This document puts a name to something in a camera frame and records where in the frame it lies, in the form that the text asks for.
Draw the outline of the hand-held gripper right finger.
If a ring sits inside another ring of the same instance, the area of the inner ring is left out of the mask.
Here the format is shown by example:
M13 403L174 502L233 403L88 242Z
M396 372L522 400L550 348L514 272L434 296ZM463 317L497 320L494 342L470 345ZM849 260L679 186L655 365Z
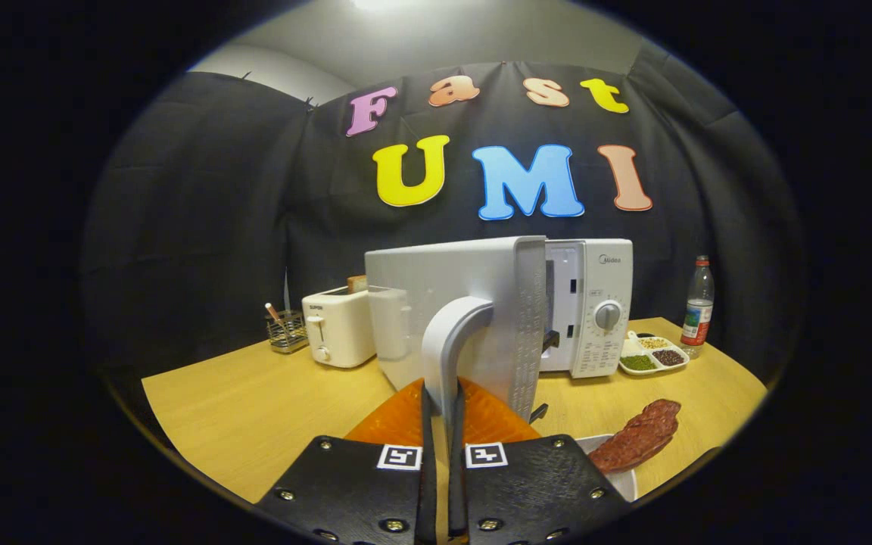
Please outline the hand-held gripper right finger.
M566 434L543 437L469 379L453 406L447 524L467 544L574 544L633 504Z

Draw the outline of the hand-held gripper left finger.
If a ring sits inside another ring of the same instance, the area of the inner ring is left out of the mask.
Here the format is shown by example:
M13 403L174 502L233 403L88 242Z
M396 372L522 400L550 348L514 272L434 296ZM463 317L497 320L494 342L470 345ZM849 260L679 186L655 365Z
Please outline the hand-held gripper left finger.
M312 438L254 510L329 544L436 543L431 408L416 379L345 437Z

